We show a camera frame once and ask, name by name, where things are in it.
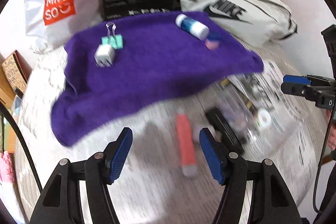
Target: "blue gripper pad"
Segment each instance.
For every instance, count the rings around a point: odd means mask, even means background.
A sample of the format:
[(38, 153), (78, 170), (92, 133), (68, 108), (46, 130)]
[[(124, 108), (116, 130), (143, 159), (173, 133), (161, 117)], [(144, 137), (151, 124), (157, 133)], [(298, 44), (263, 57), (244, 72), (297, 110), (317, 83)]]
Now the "blue gripper pad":
[(121, 170), (125, 164), (128, 152), (131, 149), (133, 142), (133, 133), (132, 130), (127, 128), (127, 131), (121, 140), (121, 143), (114, 154), (113, 159), (110, 162), (110, 176), (109, 179), (113, 183), (116, 179), (119, 178)]
[(208, 129), (202, 129), (199, 132), (199, 144), (201, 145), (203, 154), (210, 168), (212, 177), (215, 180), (217, 180), (220, 185), (223, 185), (225, 181), (225, 176), (223, 175), (222, 161), (219, 159), (215, 151), (215, 148), (211, 144), (211, 141), (209, 140), (210, 136), (208, 136), (208, 134), (206, 133), (206, 130)]
[(283, 82), (290, 82), (290, 83), (297, 83), (297, 84), (303, 84), (303, 85), (310, 85), (310, 80), (308, 80), (304, 76), (297, 76), (297, 75), (285, 75), (283, 77)]

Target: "white shopping bag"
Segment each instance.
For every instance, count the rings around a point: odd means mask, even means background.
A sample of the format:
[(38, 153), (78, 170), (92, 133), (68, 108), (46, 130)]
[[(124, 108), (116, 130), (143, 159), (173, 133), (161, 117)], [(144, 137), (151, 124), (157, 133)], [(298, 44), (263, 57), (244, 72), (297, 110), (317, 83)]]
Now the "white shopping bag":
[(297, 32), (287, 5), (280, 0), (180, 0), (182, 11), (204, 11), (219, 26), (254, 47)]
[(30, 48), (38, 54), (101, 22), (98, 0), (25, 0), (25, 15), (26, 35), (36, 37)]

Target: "white wall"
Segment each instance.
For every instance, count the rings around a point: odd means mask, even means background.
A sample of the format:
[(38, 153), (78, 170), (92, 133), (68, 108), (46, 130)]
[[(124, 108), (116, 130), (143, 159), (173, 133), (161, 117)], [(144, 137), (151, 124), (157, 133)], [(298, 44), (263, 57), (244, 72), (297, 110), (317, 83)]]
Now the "white wall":
[(292, 10), (298, 34), (281, 46), (299, 71), (332, 77), (332, 68), (321, 31), (336, 20), (324, 0), (281, 0)]

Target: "mint green binder clip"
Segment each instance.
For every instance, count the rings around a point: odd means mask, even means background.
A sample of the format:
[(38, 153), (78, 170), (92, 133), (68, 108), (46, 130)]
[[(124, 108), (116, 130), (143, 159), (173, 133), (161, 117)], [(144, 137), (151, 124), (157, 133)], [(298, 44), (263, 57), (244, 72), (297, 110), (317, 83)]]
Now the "mint green binder clip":
[(111, 45), (115, 50), (118, 50), (120, 48), (124, 47), (123, 43), (123, 37), (121, 34), (115, 34), (116, 25), (113, 22), (109, 22), (106, 24), (107, 27), (107, 36), (101, 38), (101, 44), (102, 45)]

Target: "human hand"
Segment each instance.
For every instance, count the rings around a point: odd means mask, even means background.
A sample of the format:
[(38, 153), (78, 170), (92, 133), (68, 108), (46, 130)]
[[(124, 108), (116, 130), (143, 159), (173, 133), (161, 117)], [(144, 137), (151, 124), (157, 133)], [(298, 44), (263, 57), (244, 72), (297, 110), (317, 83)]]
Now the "human hand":
[[(331, 112), (329, 110), (325, 111), (325, 121), (328, 123), (331, 116)], [(336, 126), (332, 124), (329, 137), (328, 137), (328, 146), (331, 150), (335, 150), (336, 148)]]

